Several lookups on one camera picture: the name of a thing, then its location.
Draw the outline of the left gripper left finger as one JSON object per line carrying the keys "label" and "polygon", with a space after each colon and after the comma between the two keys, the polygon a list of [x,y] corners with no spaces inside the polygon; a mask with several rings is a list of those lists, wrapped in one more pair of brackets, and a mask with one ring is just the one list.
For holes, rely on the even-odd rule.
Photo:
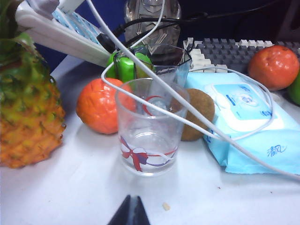
{"label": "left gripper left finger", "polygon": [[128,221],[129,205],[131,196],[127,195],[115,214],[112,216],[108,225],[126,225]]}

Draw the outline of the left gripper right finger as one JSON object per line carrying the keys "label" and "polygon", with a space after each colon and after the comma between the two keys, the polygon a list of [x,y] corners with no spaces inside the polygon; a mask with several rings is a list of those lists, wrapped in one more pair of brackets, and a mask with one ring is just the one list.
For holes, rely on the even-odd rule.
{"label": "left gripper right finger", "polygon": [[139,196],[134,196],[131,201],[131,224],[150,225],[143,202]]}

